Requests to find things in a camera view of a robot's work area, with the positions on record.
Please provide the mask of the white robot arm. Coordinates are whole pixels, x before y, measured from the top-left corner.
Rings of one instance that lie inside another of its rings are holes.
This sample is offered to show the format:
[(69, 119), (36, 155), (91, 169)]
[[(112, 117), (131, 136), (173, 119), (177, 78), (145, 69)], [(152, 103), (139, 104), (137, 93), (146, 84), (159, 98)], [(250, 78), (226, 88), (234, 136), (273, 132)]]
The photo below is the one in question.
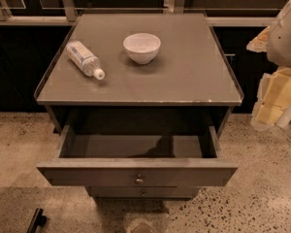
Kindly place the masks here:
[(265, 52), (268, 60), (277, 65), (275, 72), (264, 74), (259, 82), (252, 127), (257, 131), (275, 125), (285, 127), (291, 121), (291, 0), (246, 49)]

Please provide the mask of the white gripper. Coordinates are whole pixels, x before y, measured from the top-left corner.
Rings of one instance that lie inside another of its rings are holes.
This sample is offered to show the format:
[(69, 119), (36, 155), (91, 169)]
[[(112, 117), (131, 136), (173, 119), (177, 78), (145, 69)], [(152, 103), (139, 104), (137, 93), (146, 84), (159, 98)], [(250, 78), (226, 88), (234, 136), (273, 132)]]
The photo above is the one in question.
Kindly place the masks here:
[(291, 0), (246, 49), (267, 52), (268, 59), (278, 65), (272, 74), (264, 74), (258, 87), (257, 102), (251, 125), (257, 131), (273, 126), (285, 127), (291, 121)]

